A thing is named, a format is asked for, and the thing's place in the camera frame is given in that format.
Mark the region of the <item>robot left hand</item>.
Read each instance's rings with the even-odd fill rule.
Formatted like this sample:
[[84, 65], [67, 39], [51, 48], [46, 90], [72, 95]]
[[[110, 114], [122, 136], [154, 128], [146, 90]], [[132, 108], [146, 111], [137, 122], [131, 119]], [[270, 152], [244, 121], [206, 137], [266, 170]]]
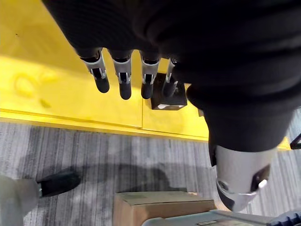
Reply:
[[152, 95], [161, 58], [164, 93], [189, 85], [204, 114], [223, 204], [241, 211], [265, 186], [271, 159], [301, 105], [298, 0], [46, 0], [64, 36], [109, 90], [102, 49], [120, 96], [131, 97], [131, 55], [140, 51], [141, 95]]

